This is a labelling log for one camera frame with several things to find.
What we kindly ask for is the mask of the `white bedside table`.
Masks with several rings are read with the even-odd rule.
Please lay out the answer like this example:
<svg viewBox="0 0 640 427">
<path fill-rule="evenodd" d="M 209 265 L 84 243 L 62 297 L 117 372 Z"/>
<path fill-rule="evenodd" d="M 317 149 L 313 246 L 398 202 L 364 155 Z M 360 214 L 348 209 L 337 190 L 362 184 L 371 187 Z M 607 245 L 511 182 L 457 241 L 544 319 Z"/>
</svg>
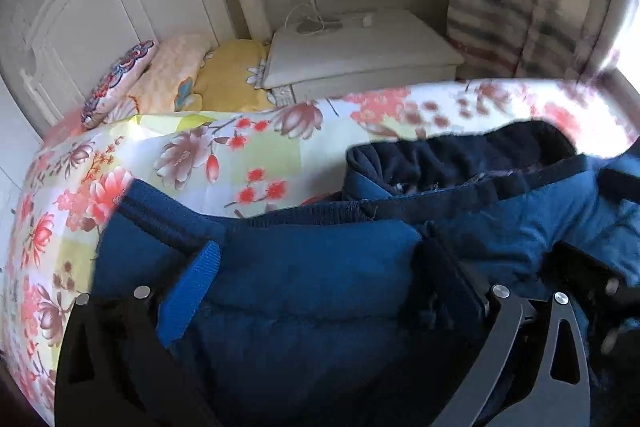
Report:
<svg viewBox="0 0 640 427">
<path fill-rule="evenodd" d="M 296 102 L 453 80 L 462 55 L 405 10 L 344 15 L 339 28 L 273 36 L 262 87 Z"/>
</svg>

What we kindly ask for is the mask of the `yellow pillow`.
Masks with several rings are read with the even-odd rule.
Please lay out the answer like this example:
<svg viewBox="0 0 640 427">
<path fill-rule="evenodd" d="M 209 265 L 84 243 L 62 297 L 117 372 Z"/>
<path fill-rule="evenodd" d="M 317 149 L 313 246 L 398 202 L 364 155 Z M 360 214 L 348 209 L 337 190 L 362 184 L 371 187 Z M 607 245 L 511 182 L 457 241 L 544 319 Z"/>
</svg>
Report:
<svg viewBox="0 0 640 427">
<path fill-rule="evenodd" d="M 262 87 L 268 53 L 268 43 L 239 39 L 207 54 L 193 88 L 196 107 L 229 113 L 273 108 L 272 96 Z"/>
</svg>

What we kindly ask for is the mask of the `colourful floral embroidered pillow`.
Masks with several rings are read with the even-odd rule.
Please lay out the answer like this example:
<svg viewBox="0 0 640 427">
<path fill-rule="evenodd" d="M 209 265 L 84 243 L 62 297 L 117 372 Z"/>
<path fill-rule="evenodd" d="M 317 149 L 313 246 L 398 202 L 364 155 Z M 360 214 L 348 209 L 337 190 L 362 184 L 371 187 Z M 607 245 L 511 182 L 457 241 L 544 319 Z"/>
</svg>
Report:
<svg viewBox="0 0 640 427">
<path fill-rule="evenodd" d="M 145 40 L 119 57 L 87 96 L 81 111 L 81 124 L 93 129 L 116 107 L 139 80 L 157 54 L 158 44 Z"/>
</svg>

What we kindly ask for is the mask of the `white wooden headboard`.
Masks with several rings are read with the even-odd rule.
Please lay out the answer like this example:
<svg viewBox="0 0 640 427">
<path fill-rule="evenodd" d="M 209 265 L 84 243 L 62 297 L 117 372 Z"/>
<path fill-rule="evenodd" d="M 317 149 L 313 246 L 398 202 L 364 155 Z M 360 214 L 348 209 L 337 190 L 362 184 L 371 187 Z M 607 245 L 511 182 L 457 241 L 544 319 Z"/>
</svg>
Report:
<svg viewBox="0 0 640 427">
<path fill-rule="evenodd" d="M 215 44 L 272 35 L 264 0 L 44 0 L 25 38 L 25 89 L 54 126 L 120 54 L 183 32 Z"/>
</svg>

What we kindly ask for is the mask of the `floral bed sheet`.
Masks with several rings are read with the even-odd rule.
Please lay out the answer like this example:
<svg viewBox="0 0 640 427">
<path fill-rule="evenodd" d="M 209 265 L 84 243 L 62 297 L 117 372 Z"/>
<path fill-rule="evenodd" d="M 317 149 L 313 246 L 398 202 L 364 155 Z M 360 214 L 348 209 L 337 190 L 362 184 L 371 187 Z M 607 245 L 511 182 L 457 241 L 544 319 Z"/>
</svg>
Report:
<svg viewBox="0 0 640 427">
<path fill-rule="evenodd" d="M 250 217 L 338 191 L 361 143 L 480 133 L 542 119 L 579 152 L 611 157 L 639 113 L 570 81 L 423 83 L 262 113 L 138 115 L 126 105 L 83 134 L 29 150 L 3 144 L 20 182 L 1 183 L 1 365 L 29 412 L 50 423 L 61 338 L 118 196 L 141 179 L 198 212 Z"/>
</svg>

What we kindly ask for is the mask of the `peach checked pillow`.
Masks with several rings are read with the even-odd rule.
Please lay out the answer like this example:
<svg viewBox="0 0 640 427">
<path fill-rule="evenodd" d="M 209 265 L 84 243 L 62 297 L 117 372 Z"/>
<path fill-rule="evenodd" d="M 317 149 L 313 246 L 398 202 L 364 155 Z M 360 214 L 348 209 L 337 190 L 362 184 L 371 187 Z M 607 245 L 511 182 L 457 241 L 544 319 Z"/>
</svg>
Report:
<svg viewBox="0 0 640 427">
<path fill-rule="evenodd" d="M 141 77 L 103 119 L 103 124 L 136 115 L 181 112 L 193 103 L 193 89 L 205 57 L 214 48 L 201 34 L 184 34 L 160 44 Z M 196 108 L 201 102 L 194 103 Z"/>
</svg>

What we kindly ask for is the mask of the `blue puffer jacket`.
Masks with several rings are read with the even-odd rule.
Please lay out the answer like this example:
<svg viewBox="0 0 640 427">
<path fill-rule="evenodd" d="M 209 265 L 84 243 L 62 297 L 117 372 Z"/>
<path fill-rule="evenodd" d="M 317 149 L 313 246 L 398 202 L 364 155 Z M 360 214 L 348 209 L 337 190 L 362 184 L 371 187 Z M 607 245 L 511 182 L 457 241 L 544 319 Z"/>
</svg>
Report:
<svg viewBox="0 0 640 427">
<path fill-rule="evenodd" d="M 566 242 L 639 287 L 639 150 L 578 154 L 544 121 L 378 142 L 341 192 L 248 219 L 130 185 L 64 343 L 66 387 L 112 426 L 620 426 L 639 420 L 639 306 L 585 307 L 541 275 Z M 434 239 L 483 322 L 416 299 Z M 221 264 L 184 335 L 158 307 L 208 242 Z"/>
</svg>

